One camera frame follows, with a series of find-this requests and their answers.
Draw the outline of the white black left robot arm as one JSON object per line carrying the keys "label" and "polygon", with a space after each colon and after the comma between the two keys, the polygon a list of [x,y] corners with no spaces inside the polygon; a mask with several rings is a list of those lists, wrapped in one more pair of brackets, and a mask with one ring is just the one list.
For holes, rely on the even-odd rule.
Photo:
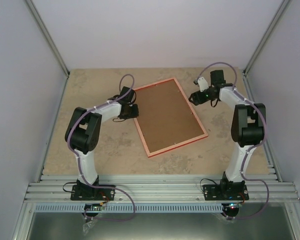
{"label": "white black left robot arm", "polygon": [[118,95],[105,103],[89,109],[77,107],[72,114],[65,141],[77,161],[77,186],[82,188],[82,194],[89,200],[97,198],[100,193],[94,150],[99,142],[102,123],[115,118],[123,121],[137,118],[136,99],[136,92],[124,86]]}

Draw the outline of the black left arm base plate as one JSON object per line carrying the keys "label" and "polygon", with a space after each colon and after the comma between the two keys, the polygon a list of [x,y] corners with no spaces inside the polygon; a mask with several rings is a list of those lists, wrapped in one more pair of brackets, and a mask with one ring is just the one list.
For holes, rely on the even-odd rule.
{"label": "black left arm base plate", "polygon": [[93,188],[85,185],[73,185],[70,199],[72,201],[113,201],[115,190],[106,188],[107,185],[100,185],[101,188]]}

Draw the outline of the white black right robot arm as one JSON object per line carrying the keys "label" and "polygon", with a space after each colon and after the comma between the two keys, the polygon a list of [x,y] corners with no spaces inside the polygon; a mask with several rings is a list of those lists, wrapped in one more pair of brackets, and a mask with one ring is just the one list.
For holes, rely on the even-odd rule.
{"label": "white black right robot arm", "polygon": [[199,90],[192,93],[189,102],[195,106],[210,102],[215,107],[218,102],[227,104],[233,110],[230,128],[234,141],[233,154],[219,184],[205,184],[204,197],[208,199],[247,199],[245,173],[255,149],[265,140],[266,107],[254,103],[238,92],[232,83],[227,83],[222,70],[210,72],[210,82],[202,76],[193,82]]}

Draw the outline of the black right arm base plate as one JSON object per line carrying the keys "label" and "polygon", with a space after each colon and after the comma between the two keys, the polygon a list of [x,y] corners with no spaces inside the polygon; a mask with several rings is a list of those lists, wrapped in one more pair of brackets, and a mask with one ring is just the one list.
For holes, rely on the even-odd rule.
{"label": "black right arm base plate", "polygon": [[206,201],[246,201],[250,199],[246,185],[225,187],[205,184],[203,185],[203,195]]}

